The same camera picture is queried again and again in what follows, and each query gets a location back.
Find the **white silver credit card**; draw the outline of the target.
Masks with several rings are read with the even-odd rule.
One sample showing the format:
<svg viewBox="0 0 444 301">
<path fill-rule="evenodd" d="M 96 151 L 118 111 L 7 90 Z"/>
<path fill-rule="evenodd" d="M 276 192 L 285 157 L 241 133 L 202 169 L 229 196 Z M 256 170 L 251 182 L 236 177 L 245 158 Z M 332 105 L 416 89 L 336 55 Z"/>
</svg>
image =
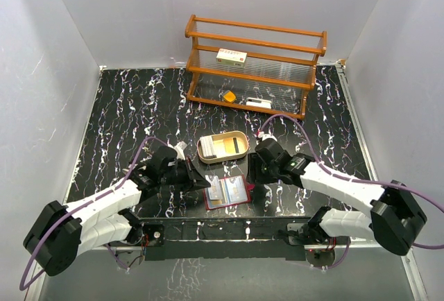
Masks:
<svg viewBox="0 0 444 301">
<path fill-rule="evenodd" d="M 223 192 L 221 183 L 217 175 L 206 175 L 205 179 L 209 182 L 210 186 L 207 188 L 207 195 L 210 200 L 222 200 Z"/>
</svg>

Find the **gold credit card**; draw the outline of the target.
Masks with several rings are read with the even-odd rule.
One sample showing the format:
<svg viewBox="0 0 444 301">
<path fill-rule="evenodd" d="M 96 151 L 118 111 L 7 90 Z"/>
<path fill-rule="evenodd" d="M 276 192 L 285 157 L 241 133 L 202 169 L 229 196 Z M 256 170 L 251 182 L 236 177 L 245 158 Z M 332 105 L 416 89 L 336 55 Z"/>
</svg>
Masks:
<svg viewBox="0 0 444 301">
<path fill-rule="evenodd" d="M 209 209 L 216 209 L 219 207 L 224 207 L 226 204 L 226 201 L 222 198 L 219 200 L 208 200 L 208 208 Z"/>
</svg>

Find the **beige oval card tray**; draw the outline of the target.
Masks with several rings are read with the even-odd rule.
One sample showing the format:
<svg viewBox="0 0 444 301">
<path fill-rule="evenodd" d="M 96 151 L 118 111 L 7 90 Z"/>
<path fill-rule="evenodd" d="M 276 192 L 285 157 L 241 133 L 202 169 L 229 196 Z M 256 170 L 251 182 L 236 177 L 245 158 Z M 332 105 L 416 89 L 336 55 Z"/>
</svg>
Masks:
<svg viewBox="0 0 444 301">
<path fill-rule="evenodd" d="M 247 136 L 238 130 L 211 135 L 216 149 L 216 157 L 205 159 L 202 155 L 200 139 L 197 142 L 198 157 L 206 164 L 216 164 L 245 157 L 249 151 Z"/>
</svg>

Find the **red card holder wallet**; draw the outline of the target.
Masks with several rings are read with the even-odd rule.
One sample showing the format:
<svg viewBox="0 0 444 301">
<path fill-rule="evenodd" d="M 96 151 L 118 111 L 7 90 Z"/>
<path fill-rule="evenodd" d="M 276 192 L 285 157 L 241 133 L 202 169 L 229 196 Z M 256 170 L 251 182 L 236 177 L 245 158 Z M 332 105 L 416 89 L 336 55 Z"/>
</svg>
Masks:
<svg viewBox="0 0 444 301">
<path fill-rule="evenodd" d="M 209 187 L 204 190 L 205 207 L 207 210 L 249 203 L 250 185 L 243 175 L 219 178 L 206 175 Z"/>
</svg>

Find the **white yellow credit card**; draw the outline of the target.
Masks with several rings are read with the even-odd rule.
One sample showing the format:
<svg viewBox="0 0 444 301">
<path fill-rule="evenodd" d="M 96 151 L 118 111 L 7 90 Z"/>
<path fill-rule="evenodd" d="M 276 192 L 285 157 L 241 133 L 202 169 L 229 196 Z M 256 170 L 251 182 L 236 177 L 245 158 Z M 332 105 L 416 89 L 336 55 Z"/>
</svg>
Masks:
<svg viewBox="0 0 444 301">
<path fill-rule="evenodd" d="M 230 203 L 235 204 L 248 201 L 248 193 L 243 176 L 226 178 L 225 185 Z"/>
</svg>

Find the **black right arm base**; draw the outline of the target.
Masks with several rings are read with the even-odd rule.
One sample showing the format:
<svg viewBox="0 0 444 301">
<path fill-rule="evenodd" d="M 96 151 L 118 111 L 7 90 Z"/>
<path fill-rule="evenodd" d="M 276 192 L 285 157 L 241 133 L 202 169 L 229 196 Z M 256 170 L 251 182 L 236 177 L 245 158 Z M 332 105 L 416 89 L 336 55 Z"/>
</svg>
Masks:
<svg viewBox="0 0 444 301">
<path fill-rule="evenodd" d="M 335 247 L 337 245 L 338 237 L 328 236 L 327 233 L 321 228 L 322 218 L 324 218 L 327 213 L 332 212 L 333 209 L 331 207 L 321 207 L 307 223 L 303 224 L 298 229 L 290 230 L 289 227 L 286 227 L 285 230 L 278 230 L 277 232 L 278 239 L 283 240 L 287 245 L 290 246 L 291 241 L 300 246 L 323 246 L 324 243 L 327 243 L 323 249 L 309 249 L 309 252 L 313 254 L 314 260 L 319 260 L 321 255 L 333 255 L 332 263 L 316 265 L 308 261 L 308 268 L 310 270 L 320 270 L 322 273 L 326 273 L 329 269 L 339 266 L 348 255 L 351 238 L 349 236 L 345 236 L 345 250 L 343 251 L 341 257 L 336 259 Z"/>
</svg>

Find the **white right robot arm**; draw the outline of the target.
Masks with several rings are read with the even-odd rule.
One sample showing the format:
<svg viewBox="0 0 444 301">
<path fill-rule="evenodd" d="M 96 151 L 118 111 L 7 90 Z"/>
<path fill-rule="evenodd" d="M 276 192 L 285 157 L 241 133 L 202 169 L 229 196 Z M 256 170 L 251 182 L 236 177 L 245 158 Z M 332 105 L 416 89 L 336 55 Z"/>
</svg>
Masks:
<svg viewBox="0 0 444 301">
<path fill-rule="evenodd" d="M 321 207 L 307 223 L 285 231 L 290 239 L 301 243 L 325 243 L 337 237 L 367 239 L 404 256 L 427 222 L 416 199 L 399 182 L 371 184 L 327 168 L 304 153 L 290 155 L 271 138 L 262 140 L 247 160 L 249 184 L 283 182 L 352 207 L 350 211 Z"/>
</svg>

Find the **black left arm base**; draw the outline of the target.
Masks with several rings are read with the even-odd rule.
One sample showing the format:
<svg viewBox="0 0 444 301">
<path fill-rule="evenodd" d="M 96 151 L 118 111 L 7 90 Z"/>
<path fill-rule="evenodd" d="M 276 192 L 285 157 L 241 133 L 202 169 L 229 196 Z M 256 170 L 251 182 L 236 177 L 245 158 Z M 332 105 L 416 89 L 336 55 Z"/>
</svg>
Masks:
<svg viewBox="0 0 444 301">
<path fill-rule="evenodd" d="M 135 264 L 141 264 L 145 260 L 149 247 L 162 246 L 164 243 L 164 228 L 161 225 L 147 225 L 129 209 L 114 214 L 110 221 L 114 223 L 114 232 L 117 235 L 113 235 L 103 246 L 111 254 L 119 270 L 123 270 L 125 274 L 129 274 Z M 122 252 L 117 250 L 118 246 L 114 246 L 114 243 L 138 247 L 139 254 L 130 262 L 124 261 L 120 258 Z"/>
</svg>

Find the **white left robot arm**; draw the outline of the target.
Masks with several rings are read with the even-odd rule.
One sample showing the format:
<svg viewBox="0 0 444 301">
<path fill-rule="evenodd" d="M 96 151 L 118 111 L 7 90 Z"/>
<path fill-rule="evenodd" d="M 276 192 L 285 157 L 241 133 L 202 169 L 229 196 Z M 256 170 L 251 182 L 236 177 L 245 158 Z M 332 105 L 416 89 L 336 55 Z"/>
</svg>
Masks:
<svg viewBox="0 0 444 301">
<path fill-rule="evenodd" d="M 133 164 L 118 183 L 75 202 L 47 204 L 24 239 L 24 247 L 49 276 L 66 270 L 95 247 L 112 242 L 135 245 L 143 227 L 131 209 L 163 186 L 188 192 L 209 182 L 177 148 L 159 147 L 147 162 Z"/>
</svg>

